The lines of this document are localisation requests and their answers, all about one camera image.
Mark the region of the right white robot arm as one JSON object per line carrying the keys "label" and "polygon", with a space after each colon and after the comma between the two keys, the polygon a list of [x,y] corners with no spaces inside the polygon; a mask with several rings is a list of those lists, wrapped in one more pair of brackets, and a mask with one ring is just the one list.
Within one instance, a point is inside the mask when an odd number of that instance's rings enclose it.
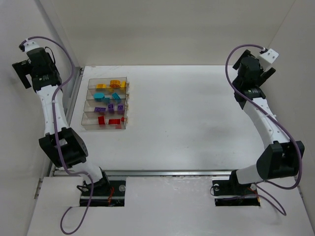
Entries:
{"label": "right white robot arm", "polygon": [[245,50],[233,65],[237,71],[232,82],[235,100],[253,122],[264,145],[254,165],[233,172],[232,178],[239,185],[299,176],[305,147],[279,126],[260,88],[275,73],[271,64],[277,57],[272,49],[262,50],[257,57]]}

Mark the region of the teal lego block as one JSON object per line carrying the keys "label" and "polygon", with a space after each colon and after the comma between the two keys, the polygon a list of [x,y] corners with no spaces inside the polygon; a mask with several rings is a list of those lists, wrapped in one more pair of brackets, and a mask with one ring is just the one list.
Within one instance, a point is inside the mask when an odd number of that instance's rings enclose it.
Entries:
{"label": "teal lego block", "polygon": [[105,99],[105,94],[104,94],[104,93],[102,93],[102,92],[97,92],[97,93],[94,94],[94,100],[95,100],[96,102],[101,102],[101,101],[103,101],[104,99]]}
{"label": "teal lego block", "polygon": [[118,103],[120,103],[120,101],[121,101],[121,98],[117,93],[113,93],[112,98]]}

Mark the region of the yellow flower lego block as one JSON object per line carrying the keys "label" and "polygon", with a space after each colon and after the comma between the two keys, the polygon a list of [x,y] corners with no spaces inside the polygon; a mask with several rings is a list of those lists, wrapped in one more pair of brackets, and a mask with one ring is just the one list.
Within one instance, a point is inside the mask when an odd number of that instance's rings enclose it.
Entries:
{"label": "yellow flower lego block", "polygon": [[120,80],[111,80],[109,84],[110,88],[116,89],[121,87],[121,81]]}

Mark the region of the purple square lego block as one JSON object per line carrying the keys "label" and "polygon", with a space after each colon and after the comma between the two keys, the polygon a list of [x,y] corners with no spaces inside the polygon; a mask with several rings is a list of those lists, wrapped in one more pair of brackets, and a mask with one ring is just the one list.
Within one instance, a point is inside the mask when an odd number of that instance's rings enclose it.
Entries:
{"label": "purple square lego block", "polygon": [[108,104],[108,113],[113,114],[115,112],[115,106],[113,103]]}

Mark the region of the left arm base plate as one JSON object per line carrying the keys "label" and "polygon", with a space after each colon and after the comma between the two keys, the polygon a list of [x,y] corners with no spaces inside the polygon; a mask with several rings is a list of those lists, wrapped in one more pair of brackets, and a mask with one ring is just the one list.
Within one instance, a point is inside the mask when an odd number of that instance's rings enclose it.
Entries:
{"label": "left arm base plate", "polygon": [[[77,185],[81,192],[79,204],[86,207],[89,202],[91,190],[84,182]],[[124,207],[126,193],[126,179],[110,178],[109,186],[97,186],[94,188],[90,202],[91,207]]]}

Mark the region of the red round lego block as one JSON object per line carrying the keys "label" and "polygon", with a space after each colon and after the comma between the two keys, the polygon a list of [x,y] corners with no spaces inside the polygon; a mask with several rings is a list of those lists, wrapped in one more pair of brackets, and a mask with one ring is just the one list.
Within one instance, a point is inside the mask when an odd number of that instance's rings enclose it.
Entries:
{"label": "red round lego block", "polygon": [[105,116],[99,116],[98,117],[98,124],[99,125],[105,125],[106,124]]}

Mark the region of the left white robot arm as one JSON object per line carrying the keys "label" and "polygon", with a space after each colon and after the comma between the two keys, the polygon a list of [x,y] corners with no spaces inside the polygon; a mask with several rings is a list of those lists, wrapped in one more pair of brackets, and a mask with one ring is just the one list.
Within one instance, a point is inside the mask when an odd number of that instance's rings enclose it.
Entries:
{"label": "left white robot arm", "polygon": [[33,88],[41,101],[45,130],[39,145],[56,167],[73,175],[85,176],[87,189],[109,186],[109,180],[100,167],[87,161],[88,150],[83,139],[68,125],[63,108],[62,80],[59,71],[43,47],[25,50],[28,59],[14,63],[25,88]]}

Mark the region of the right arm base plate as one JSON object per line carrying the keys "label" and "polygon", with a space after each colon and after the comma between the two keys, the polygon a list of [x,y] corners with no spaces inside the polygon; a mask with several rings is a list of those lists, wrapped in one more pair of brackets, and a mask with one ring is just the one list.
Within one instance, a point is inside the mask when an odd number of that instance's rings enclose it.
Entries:
{"label": "right arm base plate", "polygon": [[229,179],[212,180],[212,194],[217,207],[259,207],[255,184],[239,184]]}

